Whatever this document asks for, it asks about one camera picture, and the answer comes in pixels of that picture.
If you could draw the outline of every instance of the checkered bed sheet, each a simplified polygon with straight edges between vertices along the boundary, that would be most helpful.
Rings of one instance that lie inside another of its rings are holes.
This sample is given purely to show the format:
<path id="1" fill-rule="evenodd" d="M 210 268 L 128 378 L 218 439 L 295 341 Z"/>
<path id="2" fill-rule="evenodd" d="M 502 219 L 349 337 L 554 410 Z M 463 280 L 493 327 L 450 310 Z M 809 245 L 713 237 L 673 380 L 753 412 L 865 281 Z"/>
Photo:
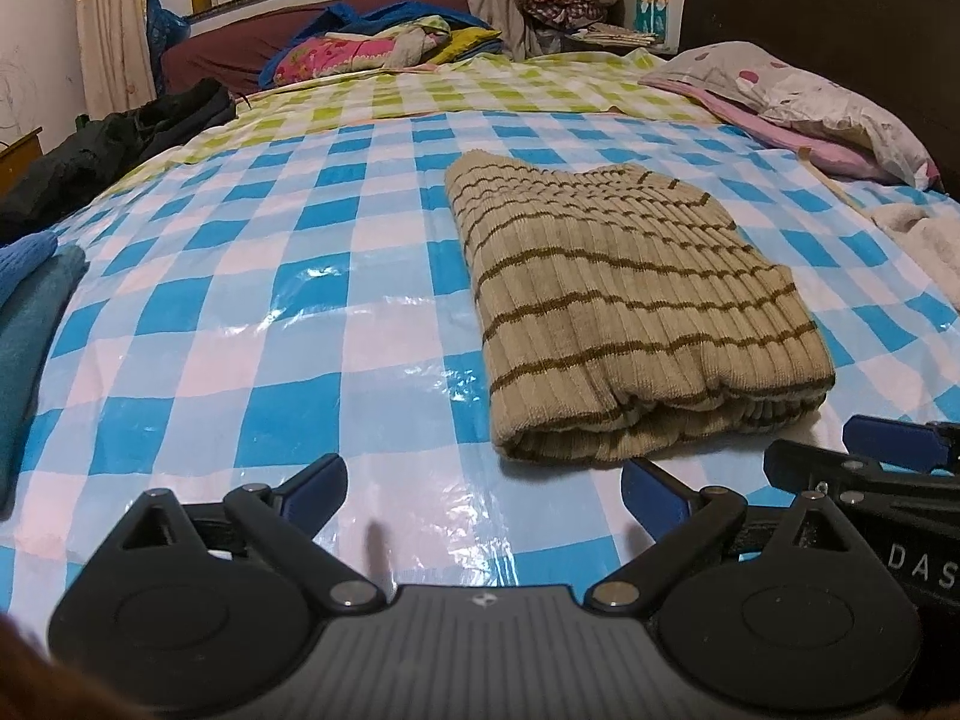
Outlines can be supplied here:
<path id="1" fill-rule="evenodd" d="M 224 151 L 296 138 L 376 119 L 467 110 L 604 113 L 650 121 L 720 124 L 682 95 L 641 86 L 637 79 L 664 60 L 646 50 L 620 57 L 562 53 L 526 62 L 480 55 L 435 71 L 362 71 L 305 81 L 238 103 L 237 119 L 200 134 L 138 167 L 117 186 L 126 189 Z"/>
<path id="2" fill-rule="evenodd" d="M 732 127 L 466 112 L 341 127 L 174 167 L 75 217 L 91 269 L 44 372 L 10 521 L 0 608 L 42 632 L 136 495 L 219 499 L 329 451 L 347 503 L 319 541 L 385 584 L 568 583 L 640 549 L 615 470 L 505 464 L 443 171 L 471 148 L 543 167 L 634 160 L 717 196 L 791 266 L 837 386 L 790 435 L 840 445 L 856 412 L 960 418 L 957 314 L 911 260 L 792 154 Z M 865 204 L 937 194 L 853 184 Z M 776 495 L 764 437 L 662 461 L 694 488 Z"/>

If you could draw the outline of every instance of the beige striped sweater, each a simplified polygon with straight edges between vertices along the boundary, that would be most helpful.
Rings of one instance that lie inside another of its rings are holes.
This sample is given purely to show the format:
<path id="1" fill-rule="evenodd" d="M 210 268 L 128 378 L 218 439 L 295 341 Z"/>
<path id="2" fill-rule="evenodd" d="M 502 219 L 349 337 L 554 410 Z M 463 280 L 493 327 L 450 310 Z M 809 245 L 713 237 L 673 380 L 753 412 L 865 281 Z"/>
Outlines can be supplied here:
<path id="1" fill-rule="evenodd" d="M 537 170 L 472 151 L 446 173 L 501 454 L 618 463 L 771 431 L 834 371 L 789 269 L 709 194 L 634 165 Z"/>

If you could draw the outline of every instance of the dark wooden headboard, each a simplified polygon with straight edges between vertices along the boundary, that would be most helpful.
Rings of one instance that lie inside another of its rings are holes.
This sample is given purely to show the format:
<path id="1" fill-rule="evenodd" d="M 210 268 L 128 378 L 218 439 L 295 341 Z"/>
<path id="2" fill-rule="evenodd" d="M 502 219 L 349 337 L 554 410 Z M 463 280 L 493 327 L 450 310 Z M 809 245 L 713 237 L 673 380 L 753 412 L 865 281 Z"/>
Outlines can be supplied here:
<path id="1" fill-rule="evenodd" d="M 900 117 L 960 199 L 960 0 L 685 0 L 680 49 L 756 43 Z"/>

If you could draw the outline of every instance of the pink pillowcase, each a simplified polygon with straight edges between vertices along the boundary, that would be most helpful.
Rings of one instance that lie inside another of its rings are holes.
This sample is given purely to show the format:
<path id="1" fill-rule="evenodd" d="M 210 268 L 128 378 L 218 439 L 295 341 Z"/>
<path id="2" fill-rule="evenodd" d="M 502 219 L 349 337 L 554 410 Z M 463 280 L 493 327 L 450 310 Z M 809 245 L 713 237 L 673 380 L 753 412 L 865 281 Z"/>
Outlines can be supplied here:
<path id="1" fill-rule="evenodd" d="M 841 175 L 847 178 L 877 181 L 881 184 L 899 184 L 899 178 L 890 175 L 877 165 L 874 159 L 857 151 L 855 148 L 843 146 L 841 143 L 824 141 L 793 129 L 777 127 L 770 124 L 752 111 L 745 110 L 736 103 L 717 97 L 704 89 L 698 89 L 682 81 L 666 79 L 640 79 L 645 86 L 662 89 L 664 92 L 674 92 L 678 95 L 697 100 L 707 108 L 717 119 L 727 124 L 735 124 L 765 146 L 786 148 L 795 154 L 801 148 L 810 149 L 810 162 L 828 175 Z"/>
<path id="2" fill-rule="evenodd" d="M 277 66 L 274 84 L 286 86 L 357 70 L 375 70 L 383 66 L 396 42 L 395 38 L 377 37 L 368 40 L 336 36 L 310 38 L 283 57 Z"/>

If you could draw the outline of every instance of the pink blanket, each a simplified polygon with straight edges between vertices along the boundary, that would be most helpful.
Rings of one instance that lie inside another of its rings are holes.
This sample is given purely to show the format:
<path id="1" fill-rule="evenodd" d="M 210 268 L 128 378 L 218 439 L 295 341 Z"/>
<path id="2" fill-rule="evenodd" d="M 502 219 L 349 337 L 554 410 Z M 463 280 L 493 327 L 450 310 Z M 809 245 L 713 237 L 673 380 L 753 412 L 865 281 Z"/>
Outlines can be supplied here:
<path id="1" fill-rule="evenodd" d="M 734 124 L 740 127 L 744 132 L 755 140 L 763 143 L 765 146 L 773 148 L 786 148 L 795 154 L 801 148 L 810 149 L 810 162 L 819 167 L 827 175 L 838 175 L 845 178 L 860 178 L 864 180 L 877 181 L 882 184 L 902 183 L 883 170 L 872 156 L 862 151 L 857 151 L 850 146 L 844 146 L 841 143 L 833 141 L 824 141 L 820 138 L 813 138 L 803 135 L 792 129 L 777 127 L 776 124 L 765 121 L 757 114 L 748 111 L 736 103 L 730 103 L 728 100 L 717 97 L 704 89 L 698 89 L 688 83 L 680 81 L 670 81 L 666 79 L 640 79 L 640 83 L 645 86 L 652 86 L 656 89 L 662 89 L 664 92 L 674 92 L 683 95 L 690 100 L 697 100 L 700 105 L 707 108 L 717 119 L 721 119 L 728 124 Z"/>

